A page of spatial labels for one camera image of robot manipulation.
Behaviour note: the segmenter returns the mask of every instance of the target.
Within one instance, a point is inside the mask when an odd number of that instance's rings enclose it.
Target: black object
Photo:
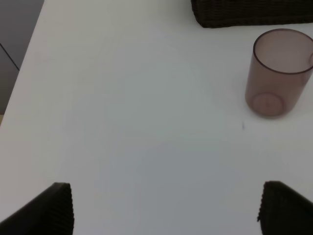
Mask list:
[[[282,182],[269,181],[258,221],[263,235],[313,234],[313,203]]]
[[[0,235],[72,235],[74,213],[70,184],[54,183],[0,223]]]
[[[205,28],[313,22],[312,0],[191,0],[191,3],[198,23]]]

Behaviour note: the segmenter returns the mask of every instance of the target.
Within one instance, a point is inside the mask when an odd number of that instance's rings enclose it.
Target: table surface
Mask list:
[[[254,40],[189,0],[46,0],[0,127],[0,219],[70,182],[75,235],[259,235],[267,180],[313,199],[313,83],[246,106]]]

